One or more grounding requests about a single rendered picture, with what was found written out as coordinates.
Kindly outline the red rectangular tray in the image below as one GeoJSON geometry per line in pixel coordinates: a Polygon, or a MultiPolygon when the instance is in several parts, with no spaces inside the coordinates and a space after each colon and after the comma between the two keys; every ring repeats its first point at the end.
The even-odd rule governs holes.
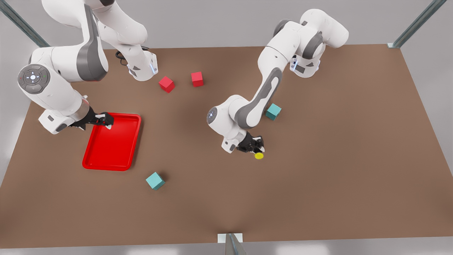
{"type": "Polygon", "coordinates": [[[110,113],[111,129],[94,126],[82,165],[86,169],[126,171],[131,167],[142,122],[138,114],[110,113]]]}

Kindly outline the teal cube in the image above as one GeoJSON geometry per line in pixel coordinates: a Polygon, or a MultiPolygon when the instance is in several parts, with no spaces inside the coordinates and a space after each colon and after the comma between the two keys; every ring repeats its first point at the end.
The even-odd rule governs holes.
{"type": "Polygon", "coordinates": [[[266,110],[265,116],[267,118],[271,119],[272,121],[275,121],[278,115],[280,114],[282,108],[277,106],[276,104],[272,103],[266,110]]]}
{"type": "Polygon", "coordinates": [[[165,184],[165,181],[159,173],[154,172],[146,178],[147,184],[155,191],[159,190],[165,184]]]}

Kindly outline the silver frame post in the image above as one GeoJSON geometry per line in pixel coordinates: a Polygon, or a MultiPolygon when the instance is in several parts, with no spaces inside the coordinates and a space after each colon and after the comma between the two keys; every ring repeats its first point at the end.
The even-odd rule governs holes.
{"type": "Polygon", "coordinates": [[[0,11],[40,48],[50,45],[5,1],[0,0],[0,11]]]}
{"type": "Polygon", "coordinates": [[[247,255],[242,246],[242,233],[217,234],[217,242],[225,244],[225,255],[247,255]]]}
{"type": "Polygon", "coordinates": [[[432,2],[421,12],[420,15],[418,15],[418,17],[394,42],[386,44],[387,47],[390,49],[401,48],[447,1],[448,0],[432,0],[432,2]]]}

